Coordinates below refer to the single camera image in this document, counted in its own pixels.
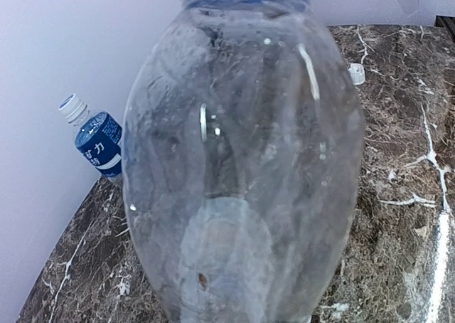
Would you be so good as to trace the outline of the tall bottle blue cap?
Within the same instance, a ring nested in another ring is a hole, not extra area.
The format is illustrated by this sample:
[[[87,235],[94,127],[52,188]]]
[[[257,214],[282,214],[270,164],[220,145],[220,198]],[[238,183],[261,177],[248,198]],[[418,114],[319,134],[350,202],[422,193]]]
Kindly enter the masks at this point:
[[[124,113],[123,197],[171,322],[308,322],[346,246],[365,124],[310,0],[181,0]]]

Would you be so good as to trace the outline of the short bottle blue label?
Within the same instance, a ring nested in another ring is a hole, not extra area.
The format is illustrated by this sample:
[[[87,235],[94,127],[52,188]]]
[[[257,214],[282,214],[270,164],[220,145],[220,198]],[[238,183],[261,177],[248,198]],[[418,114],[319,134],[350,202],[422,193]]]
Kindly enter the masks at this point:
[[[98,172],[122,188],[122,127],[102,110],[92,110],[76,94],[70,95],[58,108],[75,131],[74,145]]]

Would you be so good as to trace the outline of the white bottle cap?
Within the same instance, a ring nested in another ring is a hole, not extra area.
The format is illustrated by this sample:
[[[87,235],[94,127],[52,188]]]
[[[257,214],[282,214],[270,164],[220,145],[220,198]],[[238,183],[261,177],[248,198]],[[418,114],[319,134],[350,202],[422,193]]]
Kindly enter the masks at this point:
[[[348,72],[354,85],[362,85],[365,82],[365,69],[361,63],[351,63]]]

